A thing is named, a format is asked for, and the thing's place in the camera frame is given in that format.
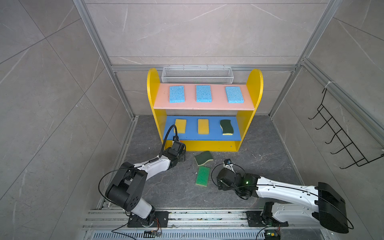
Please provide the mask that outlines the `dark green wavy sponge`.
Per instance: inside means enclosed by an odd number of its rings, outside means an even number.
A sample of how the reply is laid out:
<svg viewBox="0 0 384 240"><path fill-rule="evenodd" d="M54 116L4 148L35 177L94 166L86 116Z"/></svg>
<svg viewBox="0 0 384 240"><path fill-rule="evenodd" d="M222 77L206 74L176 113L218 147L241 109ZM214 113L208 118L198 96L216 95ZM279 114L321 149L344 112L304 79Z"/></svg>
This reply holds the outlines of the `dark green wavy sponge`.
<svg viewBox="0 0 384 240"><path fill-rule="evenodd" d="M234 128L231 124L231 120L229 119L220 120L220 127L222 129L222 135L231 136L234 134Z"/></svg>
<svg viewBox="0 0 384 240"><path fill-rule="evenodd" d="M203 166L207 162L214 160L210 151L204 151L198 155L195 155L194 158L198 166Z"/></svg>

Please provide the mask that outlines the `light blue cellulose sponge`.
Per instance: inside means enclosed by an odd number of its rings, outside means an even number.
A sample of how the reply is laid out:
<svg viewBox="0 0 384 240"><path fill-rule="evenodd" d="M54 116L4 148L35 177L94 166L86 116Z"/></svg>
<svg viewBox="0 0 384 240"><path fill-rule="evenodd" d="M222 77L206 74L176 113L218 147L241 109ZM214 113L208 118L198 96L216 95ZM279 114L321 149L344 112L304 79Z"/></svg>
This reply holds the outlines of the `light blue cellulose sponge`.
<svg viewBox="0 0 384 240"><path fill-rule="evenodd" d="M244 97L240 87L225 87L229 104L242 104Z"/></svg>

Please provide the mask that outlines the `dark green wavy sponge front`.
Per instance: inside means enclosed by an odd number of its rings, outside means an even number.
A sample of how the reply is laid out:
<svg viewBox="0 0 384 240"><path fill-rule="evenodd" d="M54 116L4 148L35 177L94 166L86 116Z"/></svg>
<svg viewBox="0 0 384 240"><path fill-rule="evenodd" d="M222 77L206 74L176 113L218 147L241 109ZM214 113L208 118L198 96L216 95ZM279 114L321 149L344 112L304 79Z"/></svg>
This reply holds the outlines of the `dark green wavy sponge front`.
<svg viewBox="0 0 384 240"><path fill-rule="evenodd" d="M231 136L234 134L234 128L231 124L231 120L229 119L220 120L220 127L222 129L222 135Z"/></svg>

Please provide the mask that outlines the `yellow rectangular sponge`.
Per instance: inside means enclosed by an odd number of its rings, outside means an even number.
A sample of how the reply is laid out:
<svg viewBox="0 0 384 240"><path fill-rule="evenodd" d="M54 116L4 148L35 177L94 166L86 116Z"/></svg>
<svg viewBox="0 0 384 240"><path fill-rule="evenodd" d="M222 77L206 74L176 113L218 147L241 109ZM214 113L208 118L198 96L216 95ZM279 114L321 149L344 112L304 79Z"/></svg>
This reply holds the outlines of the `yellow rectangular sponge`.
<svg viewBox="0 0 384 240"><path fill-rule="evenodd" d="M208 119L198 119L198 134L199 135L208 135L210 133L209 120Z"/></svg>

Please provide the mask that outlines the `bright green sponge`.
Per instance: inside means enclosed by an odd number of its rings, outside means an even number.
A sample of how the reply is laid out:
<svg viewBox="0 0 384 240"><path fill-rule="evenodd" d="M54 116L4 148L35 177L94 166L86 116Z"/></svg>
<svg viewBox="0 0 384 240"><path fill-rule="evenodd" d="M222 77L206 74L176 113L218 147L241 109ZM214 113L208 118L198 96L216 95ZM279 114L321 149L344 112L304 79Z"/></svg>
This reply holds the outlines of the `bright green sponge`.
<svg viewBox="0 0 384 240"><path fill-rule="evenodd" d="M208 185L210 170L211 169L208 167L199 166L196 185L202 186L202 187L206 187Z"/></svg>

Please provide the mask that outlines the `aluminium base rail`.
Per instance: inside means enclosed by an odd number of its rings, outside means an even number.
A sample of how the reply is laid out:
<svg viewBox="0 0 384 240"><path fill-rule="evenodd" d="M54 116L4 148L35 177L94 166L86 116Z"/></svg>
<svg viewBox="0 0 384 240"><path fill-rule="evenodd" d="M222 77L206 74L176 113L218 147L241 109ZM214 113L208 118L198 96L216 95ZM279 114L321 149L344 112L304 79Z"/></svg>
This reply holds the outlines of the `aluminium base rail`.
<svg viewBox="0 0 384 240"><path fill-rule="evenodd" d="M81 221L86 240L335 240L317 224L266 225L260 210L162 209L150 227L119 208L88 211Z"/></svg>

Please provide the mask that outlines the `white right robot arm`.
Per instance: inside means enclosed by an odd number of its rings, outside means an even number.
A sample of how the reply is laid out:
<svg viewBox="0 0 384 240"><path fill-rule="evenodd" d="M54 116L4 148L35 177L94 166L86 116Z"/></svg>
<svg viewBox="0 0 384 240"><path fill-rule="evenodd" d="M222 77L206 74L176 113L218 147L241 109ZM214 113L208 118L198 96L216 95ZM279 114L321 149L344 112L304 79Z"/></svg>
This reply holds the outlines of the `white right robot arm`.
<svg viewBox="0 0 384 240"><path fill-rule="evenodd" d="M319 224L340 234L354 229L347 217L345 200L327 183L292 185L256 174L240 174L232 165L225 165L212 181L219 190L233 191L242 200L268 199L263 210L251 217L265 227Z"/></svg>

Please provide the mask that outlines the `yellow shelf unit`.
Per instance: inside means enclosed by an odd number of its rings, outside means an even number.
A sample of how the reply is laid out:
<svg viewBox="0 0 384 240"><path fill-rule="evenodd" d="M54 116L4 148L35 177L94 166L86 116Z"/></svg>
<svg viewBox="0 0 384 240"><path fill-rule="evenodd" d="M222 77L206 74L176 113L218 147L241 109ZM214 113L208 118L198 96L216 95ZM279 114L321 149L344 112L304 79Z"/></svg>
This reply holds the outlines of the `yellow shelf unit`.
<svg viewBox="0 0 384 240"><path fill-rule="evenodd" d="M239 131L241 134L240 141L180 141L187 147L187 151L191 152L237 152L247 134L247 131L251 125L252 119L258 109L261 102L264 79L260 70L254 69L250 72L247 83L242 84L248 87L248 91L253 102L256 104L256 108L250 111L222 111L222 110L158 110L152 107L152 94L151 91L157 93L158 87L162 83L162 74L159 74L155 68L152 68L148 72L147 77L147 91L149 103L152 109L152 113L156 122L157 129L162 143L166 144L166 147L172 145L172 140L175 134L178 134L175 124L171 125L163 139L163 128L166 125L167 116L233 116L236 117ZM172 84L172 86L184 86L185 84ZM196 84L198 85L227 85L227 87L237 87L236 84Z"/></svg>

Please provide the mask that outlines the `blue lower shelf board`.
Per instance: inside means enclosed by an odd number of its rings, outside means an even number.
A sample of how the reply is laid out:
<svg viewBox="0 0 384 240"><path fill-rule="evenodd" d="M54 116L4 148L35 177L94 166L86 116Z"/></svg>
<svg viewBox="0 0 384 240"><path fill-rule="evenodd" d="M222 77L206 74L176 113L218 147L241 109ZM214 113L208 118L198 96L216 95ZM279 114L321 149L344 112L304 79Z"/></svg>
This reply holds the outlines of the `blue lower shelf board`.
<svg viewBox="0 0 384 240"><path fill-rule="evenodd" d="M233 116L167 116L166 125L163 128L163 139L171 125L176 119L187 120L186 131L184 134L178 130L178 136L181 141L240 141L241 134L239 131L236 117ZM198 119L209 120L209 134L198 134ZM223 135L223 130L220 126L221 120L230 120L234 129L233 135Z"/></svg>

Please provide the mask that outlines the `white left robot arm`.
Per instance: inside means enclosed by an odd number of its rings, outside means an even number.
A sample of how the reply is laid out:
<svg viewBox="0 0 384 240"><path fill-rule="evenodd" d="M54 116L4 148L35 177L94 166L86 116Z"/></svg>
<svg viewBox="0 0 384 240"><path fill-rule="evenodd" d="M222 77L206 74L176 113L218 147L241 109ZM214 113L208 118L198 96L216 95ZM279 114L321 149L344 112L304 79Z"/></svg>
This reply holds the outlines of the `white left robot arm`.
<svg viewBox="0 0 384 240"><path fill-rule="evenodd" d="M111 171L115 176L102 194L103 198L136 216L142 226L151 226L156 208L142 198L146 181L185 161L185 154L186 145L174 141L153 159L139 164L123 163L119 169Z"/></svg>

